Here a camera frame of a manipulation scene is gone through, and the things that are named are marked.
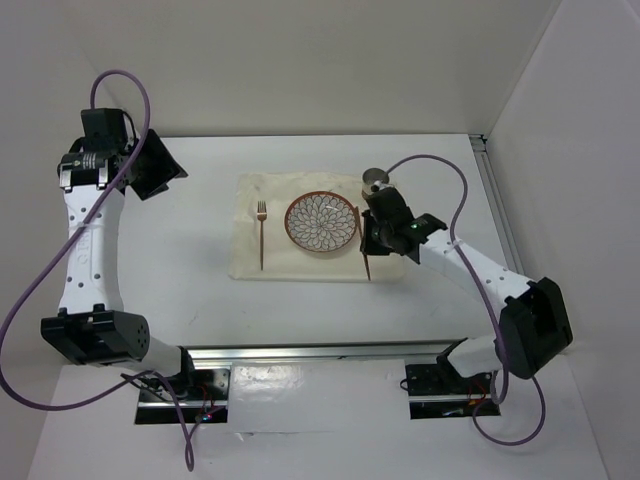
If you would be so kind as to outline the copper knife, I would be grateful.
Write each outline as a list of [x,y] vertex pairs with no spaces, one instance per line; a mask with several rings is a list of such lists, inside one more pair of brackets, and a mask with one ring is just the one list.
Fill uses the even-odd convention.
[[354,212],[355,212],[354,215],[355,215],[355,218],[356,218],[356,224],[357,224],[357,229],[358,229],[358,234],[359,234],[359,241],[360,241],[359,251],[360,251],[360,254],[361,254],[362,259],[363,259],[367,280],[369,282],[371,282],[371,271],[370,271],[369,260],[368,260],[367,254],[363,250],[363,245],[364,245],[363,242],[364,242],[364,239],[365,239],[363,220],[362,220],[362,215],[360,213],[360,209],[359,209],[359,207],[357,205],[354,206]]

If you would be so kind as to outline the floral patterned ceramic plate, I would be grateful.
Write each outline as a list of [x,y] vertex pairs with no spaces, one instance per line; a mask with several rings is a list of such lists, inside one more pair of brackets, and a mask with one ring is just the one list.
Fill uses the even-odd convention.
[[337,193],[308,192],[287,208],[284,229],[302,250],[333,253],[346,247],[357,233],[355,208]]

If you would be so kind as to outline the metal cup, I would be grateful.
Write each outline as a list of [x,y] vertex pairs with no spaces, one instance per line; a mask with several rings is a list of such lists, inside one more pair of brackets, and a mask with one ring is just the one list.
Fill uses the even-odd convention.
[[390,185],[388,173],[381,168],[369,168],[362,174],[361,195],[368,199]]

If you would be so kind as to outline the copper fork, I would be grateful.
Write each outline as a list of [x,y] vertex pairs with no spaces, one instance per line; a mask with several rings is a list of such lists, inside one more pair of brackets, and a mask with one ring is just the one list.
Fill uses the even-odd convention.
[[264,200],[257,202],[256,218],[259,222],[259,261],[260,270],[264,270],[264,223],[268,218],[267,205]]

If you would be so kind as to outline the cream cloth napkin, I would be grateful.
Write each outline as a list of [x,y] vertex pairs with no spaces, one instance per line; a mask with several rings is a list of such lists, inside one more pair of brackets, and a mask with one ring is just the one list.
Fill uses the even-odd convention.
[[[297,247],[284,229],[284,215],[293,200],[312,191],[330,191],[358,206],[366,202],[357,176],[325,172],[249,173],[240,176],[236,192],[229,276],[236,280],[363,282],[367,280],[359,251],[358,229],[351,242],[333,253],[311,253]],[[257,202],[264,200],[264,270],[259,261]],[[368,256],[371,280],[392,282],[405,273],[401,256]]]

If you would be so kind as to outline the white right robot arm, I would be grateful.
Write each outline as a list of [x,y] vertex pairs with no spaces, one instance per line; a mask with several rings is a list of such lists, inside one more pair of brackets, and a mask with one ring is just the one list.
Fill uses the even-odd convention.
[[491,335],[452,346],[436,369],[448,392],[471,377],[506,369],[532,378],[573,341],[559,285],[534,281],[500,265],[453,234],[452,226],[430,214],[414,216],[399,191],[386,186],[363,196],[361,250],[367,256],[399,255],[424,264],[484,304],[495,329]]

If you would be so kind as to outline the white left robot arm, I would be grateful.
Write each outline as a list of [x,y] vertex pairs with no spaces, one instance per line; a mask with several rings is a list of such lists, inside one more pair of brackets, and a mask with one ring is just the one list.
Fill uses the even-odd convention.
[[191,357],[153,338],[144,316],[125,311],[117,258],[126,191],[145,201],[188,174],[154,130],[144,139],[129,134],[133,122],[121,109],[86,109],[81,121],[83,137],[58,166],[74,244],[58,312],[42,319],[41,335],[75,365],[154,370],[166,392],[187,398],[198,377]]

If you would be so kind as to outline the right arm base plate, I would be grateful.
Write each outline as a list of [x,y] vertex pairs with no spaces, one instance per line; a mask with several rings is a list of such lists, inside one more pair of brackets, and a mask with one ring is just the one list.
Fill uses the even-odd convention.
[[475,409],[478,416],[499,416],[490,380],[490,373],[463,378],[438,364],[407,364],[399,386],[408,394],[412,420],[472,417]]

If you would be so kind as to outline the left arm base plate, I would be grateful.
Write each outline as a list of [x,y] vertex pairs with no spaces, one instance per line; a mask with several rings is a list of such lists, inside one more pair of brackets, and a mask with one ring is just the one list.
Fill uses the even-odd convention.
[[[231,369],[195,369],[187,383],[171,379],[180,409],[187,425],[197,422],[223,424],[228,421],[228,398]],[[178,424],[179,418],[169,391],[160,380],[137,380],[139,396],[134,423],[136,425]]]

